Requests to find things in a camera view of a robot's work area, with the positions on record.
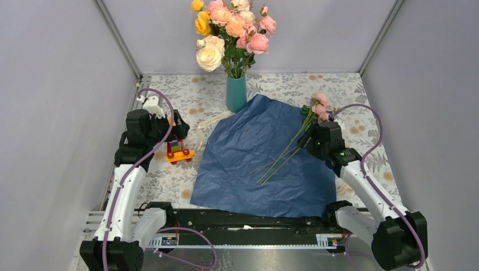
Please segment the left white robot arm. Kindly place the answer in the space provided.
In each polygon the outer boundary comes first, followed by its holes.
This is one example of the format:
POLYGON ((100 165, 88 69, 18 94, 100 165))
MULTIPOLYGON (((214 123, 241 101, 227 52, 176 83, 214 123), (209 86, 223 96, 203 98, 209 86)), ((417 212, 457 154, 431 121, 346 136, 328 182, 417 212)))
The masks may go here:
POLYGON ((127 114, 126 130, 114 156, 111 197, 93 239, 82 241, 79 249, 89 270, 141 270, 144 251, 156 232, 175 226, 174 215, 159 207, 148 208, 139 222, 132 223, 135 201, 155 151, 164 142, 186 138, 190 129, 178 110, 173 110, 173 120, 171 125, 168 116, 145 109, 127 114))

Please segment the blue wrapping paper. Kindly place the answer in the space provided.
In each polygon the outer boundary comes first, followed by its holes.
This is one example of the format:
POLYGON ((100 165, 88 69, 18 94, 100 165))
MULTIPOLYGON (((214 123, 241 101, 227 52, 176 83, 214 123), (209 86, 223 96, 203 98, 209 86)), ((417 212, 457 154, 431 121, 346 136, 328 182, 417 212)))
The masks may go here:
POLYGON ((257 94, 209 136, 191 204, 267 217, 322 216, 337 200, 336 176, 293 137, 298 107, 257 94))

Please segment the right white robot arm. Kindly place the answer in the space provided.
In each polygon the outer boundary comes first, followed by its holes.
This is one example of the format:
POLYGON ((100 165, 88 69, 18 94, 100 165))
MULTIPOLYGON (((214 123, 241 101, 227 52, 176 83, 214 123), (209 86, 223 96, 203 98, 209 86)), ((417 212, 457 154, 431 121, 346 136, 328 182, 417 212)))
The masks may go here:
POLYGON ((313 123, 298 140, 314 157, 325 162, 347 183, 369 211, 363 214, 347 201, 329 204, 324 225, 337 233, 355 234, 370 245, 373 257, 384 270, 402 266, 420 268, 428 257, 427 221, 421 212, 411 212, 398 203, 367 169, 363 157, 346 147, 337 122, 313 123))

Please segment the peach pink flower stem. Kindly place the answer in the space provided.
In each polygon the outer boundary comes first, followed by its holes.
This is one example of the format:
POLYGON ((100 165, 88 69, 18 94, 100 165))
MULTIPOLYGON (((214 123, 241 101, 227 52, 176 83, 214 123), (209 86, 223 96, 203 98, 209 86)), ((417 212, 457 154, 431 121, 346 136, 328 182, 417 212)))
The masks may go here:
POLYGON ((228 76, 240 78, 248 67, 246 52, 246 22, 225 6, 208 10, 213 34, 224 43, 221 63, 228 76))

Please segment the pink flowers bunch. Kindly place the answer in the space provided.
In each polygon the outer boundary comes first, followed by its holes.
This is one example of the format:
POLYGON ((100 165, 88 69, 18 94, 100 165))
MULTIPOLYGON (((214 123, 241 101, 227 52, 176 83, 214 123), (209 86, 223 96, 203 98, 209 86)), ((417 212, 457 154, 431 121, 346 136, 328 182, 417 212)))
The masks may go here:
POLYGON ((328 107, 329 101, 324 93, 314 94, 310 101, 301 107, 301 127, 292 137, 288 145, 283 149, 282 153, 280 153, 274 161, 251 171, 254 173, 269 166, 256 183, 260 183, 262 186, 265 185, 300 151, 304 145, 304 140, 306 140, 306 143, 308 142, 308 139, 305 139, 305 136, 313 127, 313 124, 321 124, 333 120, 332 113, 334 111, 328 111, 328 107))

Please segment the pink rose flower stem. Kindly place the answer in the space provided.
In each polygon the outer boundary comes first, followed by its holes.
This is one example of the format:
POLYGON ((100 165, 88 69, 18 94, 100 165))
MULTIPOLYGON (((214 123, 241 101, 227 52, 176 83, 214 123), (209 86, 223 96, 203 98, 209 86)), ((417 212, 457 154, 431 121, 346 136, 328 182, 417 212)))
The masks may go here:
POLYGON ((239 77, 243 77, 246 71, 255 64, 255 56, 265 54, 269 50, 269 39, 253 24, 245 24, 245 33, 236 41, 236 49, 239 57, 239 77))

